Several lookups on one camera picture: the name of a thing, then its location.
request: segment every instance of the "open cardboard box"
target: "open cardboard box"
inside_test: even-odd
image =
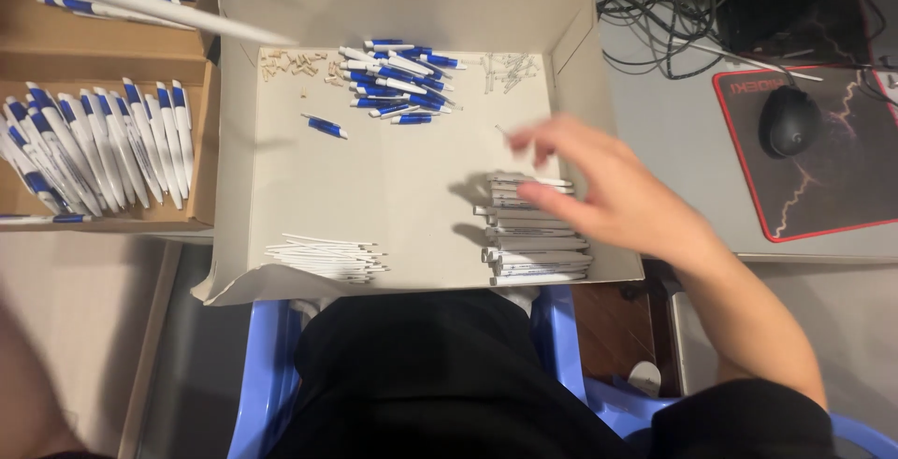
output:
[[[0,29],[0,97],[24,101],[27,80],[54,96],[77,95],[93,86],[124,93],[122,77],[154,93],[155,83],[179,80],[187,90],[193,120],[194,169],[184,208],[164,198],[129,212],[85,224],[0,226],[0,231],[83,230],[140,233],[208,229],[215,217],[218,162],[218,95],[221,75],[205,58],[199,33],[118,20],[77,17],[35,0],[3,0]],[[51,212],[25,188],[12,167],[0,161],[0,212]]]
[[[488,204],[485,173],[498,169],[572,180],[563,162],[535,171],[515,160],[497,131],[567,111],[615,133],[594,0],[219,0],[221,13],[286,36],[302,51],[398,37],[467,60],[526,52],[542,68],[503,94],[485,93],[485,70],[453,72],[463,111],[431,124],[390,125],[348,106],[347,87],[281,73],[265,81],[260,48],[222,38],[221,153],[216,240],[209,278],[194,288],[207,304],[257,299],[476,288],[492,272],[480,261]],[[308,97],[299,92],[307,87]],[[342,124],[348,140],[307,127],[300,112]],[[391,269],[370,284],[342,284],[271,264],[265,246],[282,233],[369,240]],[[639,279],[636,253],[592,241],[586,280]]]

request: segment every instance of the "person's right hand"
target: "person's right hand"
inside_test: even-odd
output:
[[[516,153],[533,143],[537,168],[557,152],[580,169],[589,185],[583,202],[535,182],[517,188],[522,199],[579,233],[687,271],[726,251],[705,218],[655,178],[626,143],[576,117],[555,115],[511,134],[508,142]]]

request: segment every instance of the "mouse pad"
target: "mouse pad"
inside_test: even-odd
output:
[[[769,92],[788,85],[786,76],[714,76],[764,236],[788,241],[898,220],[898,122],[891,106],[870,96],[860,70],[790,69],[824,79],[795,79],[820,107],[823,126],[809,149],[785,159],[764,152],[758,124]],[[882,88],[872,72],[867,77]]]

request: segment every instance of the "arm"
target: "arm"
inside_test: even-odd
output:
[[[535,149],[535,165],[557,153],[576,165],[589,190],[578,201],[537,183],[518,195],[596,240],[664,259],[689,294],[720,362],[719,383],[757,377],[826,408],[811,345],[791,313],[714,234],[708,221],[652,176],[626,144],[570,116],[509,137],[515,152]]]
[[[84,450],[65,423],[47,370],[0,300],[0,459]]]

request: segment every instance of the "computer mouse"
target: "computer mouse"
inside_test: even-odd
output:
[[[798,87],[784,85],[770,92],[760,111],[760,145],[776,159],[799,155],[814,143],[823,124],[814,99]]]

